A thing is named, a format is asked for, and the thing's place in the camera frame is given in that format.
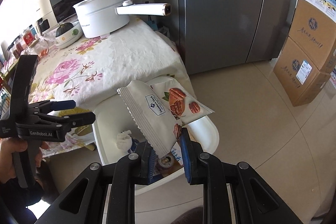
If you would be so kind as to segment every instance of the human hand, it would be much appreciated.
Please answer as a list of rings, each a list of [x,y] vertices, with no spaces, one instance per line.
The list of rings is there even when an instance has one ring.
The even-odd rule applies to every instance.
[[[23,152],[27,149],[27,141],[19,138],[4,138],[0,139],[0,182],[6,183],[9,179],[16,177],[15,169],[12,160],[12,153]],[[48,149],[46,142],[42,142],[42,149]],[[35,157],[36,166],[41,165],[42,151]]]

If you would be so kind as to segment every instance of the stainless steel refrigerator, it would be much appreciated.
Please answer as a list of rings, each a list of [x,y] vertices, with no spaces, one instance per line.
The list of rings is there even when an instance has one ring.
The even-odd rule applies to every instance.
[[[189,74],[278,56],[296,0],[155,0]]]

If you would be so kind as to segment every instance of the white bowl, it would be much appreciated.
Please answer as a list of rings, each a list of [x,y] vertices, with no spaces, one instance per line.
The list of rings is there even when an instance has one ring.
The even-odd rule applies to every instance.
[[[55,46],[58,48],[66,48],[76,42],[83,35],[83,30],[79,21],[73,23],[73,28],[65,32],[64,34],[56,37]]]

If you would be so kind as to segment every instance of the beige floor tile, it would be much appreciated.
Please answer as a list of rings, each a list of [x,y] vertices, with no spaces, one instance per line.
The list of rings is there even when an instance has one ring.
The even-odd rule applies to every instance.
[[[257,172],[288,204],[303,223],[320,206],[320,189],[309,148],[299,131]]]
[[[301,130],[311,151],[320,183],[322,205],[317,212],[320,215],[328,211],[335,193],[336,114],[328,112],[324,104],[320,104]]]
[[[281,96],[281,98],[283,99],[287,107],[289,108],[290,112],[293,114],[299,127],[301,128],[305,124],[305,122],[307,122],[309,117],[312,115],[317,105],[321,102],[322,97],[325,94],[324,89],[322,89],[322,91],[317,95],[317,97],[310,104],[293,107],[292,103],[290,102],[288,98],[288,95],[286,94],[280,81],[278,80],[278,78],[273,72],[273,68],[276,62],[277,62],[277,58],[272,59],[271,61],[255,62],[254,64],[261,71],[261,73],[263,73],[263,75],[268,79],[268,81],[275,88],[275,90],[279,93],[279,95]]]
[[[135,214],[136,224],[170,224],[188,210],[203,205],[203,198],[199,198],[181,205]]]
[[[50,157],[49,168],[61,193],[92,162],[100,162],[98,151],[83,147]]]
[[[222,161],[256,168],[280,150],[299,127],[279,94],[253,64],[191,75],[198,100],[215,111],[215,152]]]
[[[330,94],[326,94],[322,98],[322,104],[325,107],[325,110],[328,113],[329,117],[336,118],[336,96],[330,96]]]
[[[323,90],[325,92],[325,95],[329,97],[329,100],[332,100],[336,95],[336,88],[330,80],[325,84]]]
[[[203,185],[189,185],[181,175],[157,188],[135,196],[135,212],[147,212],[190,202],[203,196]]]
[[[101,160],[97,149],[94,151],[90,151],[89,149],[83,147],[80,149],[73,150],[71,152],[72,152],[71,162],[72,162],[74,179],[80,173],[82,173],[83,170],[87,168],[91,163],[99,162],[101,164]]]
[[[56,188],[60,193],[62,193],[74,179],[69,154],[71,154],[71,151],[51,156],[48,164]]]

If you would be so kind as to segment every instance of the floral fabric cover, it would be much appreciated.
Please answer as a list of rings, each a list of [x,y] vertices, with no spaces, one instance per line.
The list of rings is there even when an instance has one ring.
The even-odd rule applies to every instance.
[[[37,66],[30,103],[75,100],[77,107],[54,115],[94,110],[103,100],[132,80],[159,75],[176,78],[194,95],[180,55],[135,16],[107,38],[81,37],[65,49],[53,49]],[[44,156],[74,150],[95,141],[92,126],[73,128],[63,143],[50,143]]]

